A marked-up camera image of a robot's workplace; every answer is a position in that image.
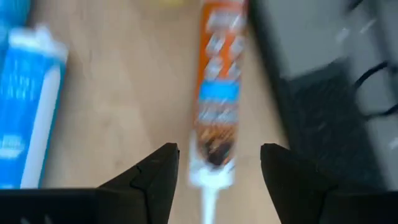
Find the wooden surface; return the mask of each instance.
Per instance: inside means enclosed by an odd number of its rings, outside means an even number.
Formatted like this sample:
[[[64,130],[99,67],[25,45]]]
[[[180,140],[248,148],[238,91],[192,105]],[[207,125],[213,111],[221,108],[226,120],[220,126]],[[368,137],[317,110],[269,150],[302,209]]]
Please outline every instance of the wooden surface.
[[[94,187],[177,142],[180,173],[169,223],[200,223],[200,192],[187,185],[199,1],[174,11],[138,1],[35,1],[31,23],[48,24],[70,47],[44,186]],[[217,223],[279,223],[259,150],[284,138],[263,74],[249,35],[236,184],[221,193]]]

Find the caulk tube label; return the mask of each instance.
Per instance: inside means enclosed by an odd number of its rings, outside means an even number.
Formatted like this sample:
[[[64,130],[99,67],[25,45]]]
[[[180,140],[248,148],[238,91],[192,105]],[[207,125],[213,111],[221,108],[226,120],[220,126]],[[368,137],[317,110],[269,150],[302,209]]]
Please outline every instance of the caulk tube label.
[[[225,189],[234,181],[246,1],[205,0],[190,140],[190,182]]]
[[[48,43],[41,49],[44,43],[35,35],[18,35],[6,54],[0,83],[0,189],[37,188],[44,167],[65,58],[53,54]]]

